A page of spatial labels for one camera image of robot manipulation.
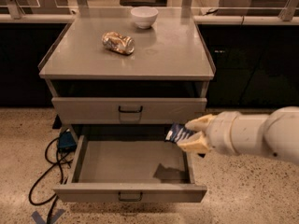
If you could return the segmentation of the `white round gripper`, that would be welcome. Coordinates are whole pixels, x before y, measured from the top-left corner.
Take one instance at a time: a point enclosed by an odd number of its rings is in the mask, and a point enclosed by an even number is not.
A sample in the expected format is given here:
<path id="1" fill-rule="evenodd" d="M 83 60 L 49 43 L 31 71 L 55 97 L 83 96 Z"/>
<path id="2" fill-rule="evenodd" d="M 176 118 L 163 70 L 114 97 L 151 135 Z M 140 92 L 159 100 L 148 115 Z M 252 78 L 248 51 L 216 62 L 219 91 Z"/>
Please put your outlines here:
<path id="1" fill-rule="evenodd" d="M 240 116 L 237 111 L 225 111 L 218 115 L 204 115 L 188 121 L 185 127 L 199 132 L 187 139 L 178 141 L 178 146 L 185 152 L 207 154 L 211 147 L 224 155 L 237 155 L 231 137 L 234 121 Z"/>

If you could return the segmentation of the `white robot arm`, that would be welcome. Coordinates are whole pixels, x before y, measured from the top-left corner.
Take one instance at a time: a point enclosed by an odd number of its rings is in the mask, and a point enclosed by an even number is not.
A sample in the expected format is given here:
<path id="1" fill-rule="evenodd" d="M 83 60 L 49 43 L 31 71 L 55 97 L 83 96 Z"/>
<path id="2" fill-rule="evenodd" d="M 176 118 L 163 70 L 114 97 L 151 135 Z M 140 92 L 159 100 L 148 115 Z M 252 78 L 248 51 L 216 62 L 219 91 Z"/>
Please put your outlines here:
<path id="1" fill-rule="evenodd" d="M 299 107 L 283 107 L 268 114 L 224 111 L 185 124 L 194 134 L 178 146 L 186 152 L 254 155 L 299 164 Z"/>

